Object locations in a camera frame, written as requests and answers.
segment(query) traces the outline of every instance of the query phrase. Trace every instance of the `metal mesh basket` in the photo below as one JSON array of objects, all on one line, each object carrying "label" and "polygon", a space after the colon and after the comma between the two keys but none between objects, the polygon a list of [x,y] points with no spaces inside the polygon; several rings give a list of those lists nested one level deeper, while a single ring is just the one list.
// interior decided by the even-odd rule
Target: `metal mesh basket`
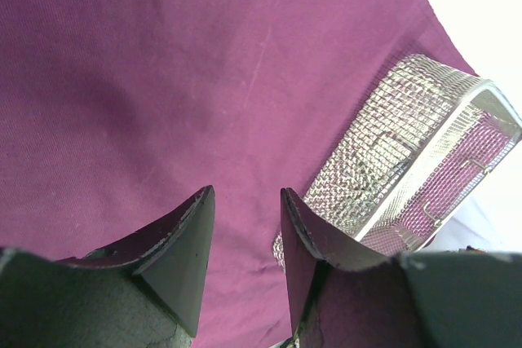
[{"label": "metal mesh basket", "polygon": [[[422,248],[518,143],[491,82],[411,55],[382,79],[304,201],[386,255]],[[273,246],[284,266],[281,235]]]}]

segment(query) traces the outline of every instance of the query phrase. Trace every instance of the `white surface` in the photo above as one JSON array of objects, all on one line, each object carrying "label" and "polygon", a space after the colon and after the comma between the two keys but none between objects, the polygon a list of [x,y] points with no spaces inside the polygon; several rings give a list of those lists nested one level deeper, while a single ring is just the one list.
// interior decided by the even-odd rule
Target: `white surface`
[{"label": "white surface", "polygon": [[[464,59],[522,112],[522,0],[429,0]],[[430,249],[522,252],[522,147],[488,176]]]}]

